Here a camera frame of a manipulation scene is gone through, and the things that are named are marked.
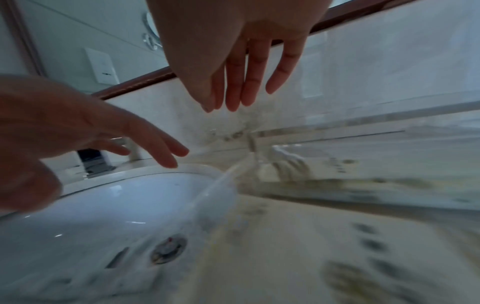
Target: white sink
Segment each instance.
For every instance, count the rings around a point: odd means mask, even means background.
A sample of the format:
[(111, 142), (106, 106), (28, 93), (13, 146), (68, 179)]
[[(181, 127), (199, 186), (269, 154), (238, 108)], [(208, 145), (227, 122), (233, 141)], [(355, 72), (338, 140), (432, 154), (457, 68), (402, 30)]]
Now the white sink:
[[(227, 183), (189, 204), (221, 174), (209, 168), (205, 175), (203, 168), (152, 174), (165, 171), (156, 167), (65, 196), (40, 212), (0, 218), (0, 295), (11, 303), (162, 296), (236, 201)], [(177, 233), (187, 240), (184, 252), (153, 264), (154, 248)], [(126, 248), (117, 266), (107, 268)]]

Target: wall outlet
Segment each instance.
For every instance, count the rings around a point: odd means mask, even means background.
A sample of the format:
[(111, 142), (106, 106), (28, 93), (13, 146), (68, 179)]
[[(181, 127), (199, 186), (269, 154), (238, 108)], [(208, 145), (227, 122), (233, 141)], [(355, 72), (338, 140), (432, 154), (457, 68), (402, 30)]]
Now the wall outlet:
[(85, 48), (85, 51), (98, 83), (106, 85), (117, 85), (120, 83), (109, 54), (90, 48)]

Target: wooden trim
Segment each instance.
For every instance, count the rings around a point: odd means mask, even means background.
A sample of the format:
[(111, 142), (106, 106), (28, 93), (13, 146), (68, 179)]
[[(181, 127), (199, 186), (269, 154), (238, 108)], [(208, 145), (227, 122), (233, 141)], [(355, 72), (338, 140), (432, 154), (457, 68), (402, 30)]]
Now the wooden trim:
[(46, 77), (39, 53), (15, 0), (0, 0), (0, 11), (28, 72), (31, 75)]
[[(330, 8), (323, 19), (315, 24), (310, 34), (324, 31), (328, 28), (350, 22), (374, 13), (385, 11), (400, 5), (404, 5), (416, 0), (351, 0), (342, 5)], [(282, 40), (272, 41), (272, 46), (281, 44)], [(110, 99), (122, 94), (139, 90), (163, 81), (167, 81), (177, 76), (170, 67), (145, 74), (143, 76), (128, 80), (119, 85), (107, 88), (105, 90), (93, 93), (92, 95), (103, 100)]]

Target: light switch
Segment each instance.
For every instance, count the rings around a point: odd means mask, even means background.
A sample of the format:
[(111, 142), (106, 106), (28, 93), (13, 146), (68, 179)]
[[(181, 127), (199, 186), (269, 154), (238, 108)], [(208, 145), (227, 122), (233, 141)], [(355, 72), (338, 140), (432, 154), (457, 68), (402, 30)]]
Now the light switch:
[(98, 83), (106, 85), (117, 85), (120, 83), (109, 54), (90, 48), (85, 48), (85, 51)]

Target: hand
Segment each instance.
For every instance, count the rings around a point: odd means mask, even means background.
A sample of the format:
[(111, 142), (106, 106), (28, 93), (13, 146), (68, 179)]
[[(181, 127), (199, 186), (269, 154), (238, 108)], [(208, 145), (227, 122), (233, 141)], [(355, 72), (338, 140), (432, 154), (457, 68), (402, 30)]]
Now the hand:
[(127, 136), (167, 168), (172, 153), (189, 150), (148, 121), (104, 101), (41, 78), (0, 76), (0, 209), (35, 210), (53, 202), (62, 186), (39, 161), (93, 148), (128, 155), (110, 141)]
[[(272, 39), (283, 54), (266, 83), (281, 87), (300, 59), (312, 26), (332, 0), (147, 0), (166, 58), (206, 112), (225, 104), (236, 111), (254, 103)], [(245, 54), (248, 66), (245, 75)]]

